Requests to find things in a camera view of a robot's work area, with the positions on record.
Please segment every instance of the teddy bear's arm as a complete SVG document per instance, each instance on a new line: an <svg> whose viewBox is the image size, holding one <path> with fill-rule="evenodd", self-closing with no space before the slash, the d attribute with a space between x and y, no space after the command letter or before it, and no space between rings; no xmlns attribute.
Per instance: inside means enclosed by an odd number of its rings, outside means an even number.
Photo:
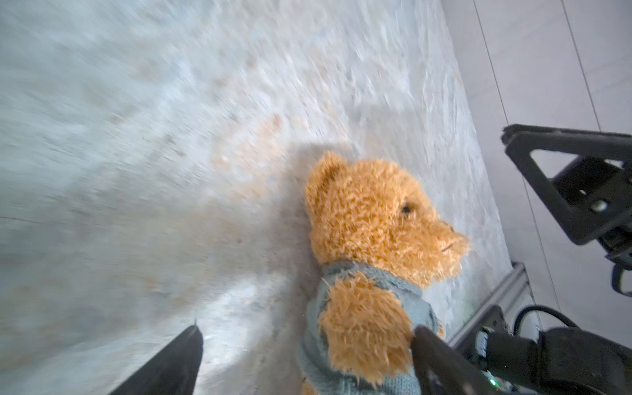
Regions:
<svg viewBox="0 0 632 395"><path fill-rule="evenodd" d="M408 314L391 291L378 288L362 272L336 280L319 326L334 368L375 385L411 367Z"/></svg>

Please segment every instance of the tile floor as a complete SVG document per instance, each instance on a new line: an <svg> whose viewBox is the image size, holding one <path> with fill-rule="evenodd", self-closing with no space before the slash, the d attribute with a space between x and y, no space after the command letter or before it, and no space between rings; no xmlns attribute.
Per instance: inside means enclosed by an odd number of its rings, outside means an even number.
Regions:
<svg viewBox="0 0 632 395"><path fill-rule="evenodd" d="M500 141L511 123L632 133L632 2L442 3L512 259L525 263L537 303L632 346L632 300L610 289L603 250L566 238ZM569 161L536 159L553 173Z"/></svg>

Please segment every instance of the fluffy fur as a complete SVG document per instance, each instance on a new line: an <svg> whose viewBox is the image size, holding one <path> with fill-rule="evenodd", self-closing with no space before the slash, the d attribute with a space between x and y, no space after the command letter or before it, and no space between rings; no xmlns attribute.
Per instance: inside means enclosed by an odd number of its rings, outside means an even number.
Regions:
<svg viewBox="0 0 632 395"><path fill-rule="evenodd" d="M320 264L355 260L421 288L454 277L468 239L442 221L421 186L395 163L349 165L328 152L305 187ZM411 321L390 291L364 274L337 280L319 317L332 365L373 384L411 366ZM302 391L313 391L306 381Z"/></svg>

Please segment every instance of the teddy bear's head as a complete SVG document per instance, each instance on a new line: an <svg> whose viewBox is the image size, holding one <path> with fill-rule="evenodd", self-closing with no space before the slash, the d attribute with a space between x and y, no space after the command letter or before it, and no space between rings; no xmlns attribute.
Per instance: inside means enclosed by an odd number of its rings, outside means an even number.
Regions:
<svg viewBox="0 0 632 395"><path fill-rule="evenodd" d="M320 264L363 262L425 288L454 277L468 239L439 218L419 182L384 160L348 164L328 152L305 187Z"/></svg>

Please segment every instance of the plush toy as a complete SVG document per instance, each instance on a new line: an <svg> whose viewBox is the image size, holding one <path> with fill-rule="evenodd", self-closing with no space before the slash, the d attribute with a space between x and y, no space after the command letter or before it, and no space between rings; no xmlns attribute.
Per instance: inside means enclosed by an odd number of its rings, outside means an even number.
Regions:
<svg viewBox="0 0 632 395"><path fill-rule="evenodd" d="M322 281L297 349L301 393L419 394L413 329L442 331L421 289L459 272L468 239L389 161L348 164L328 152L309 175L305 202Z"/></svg>

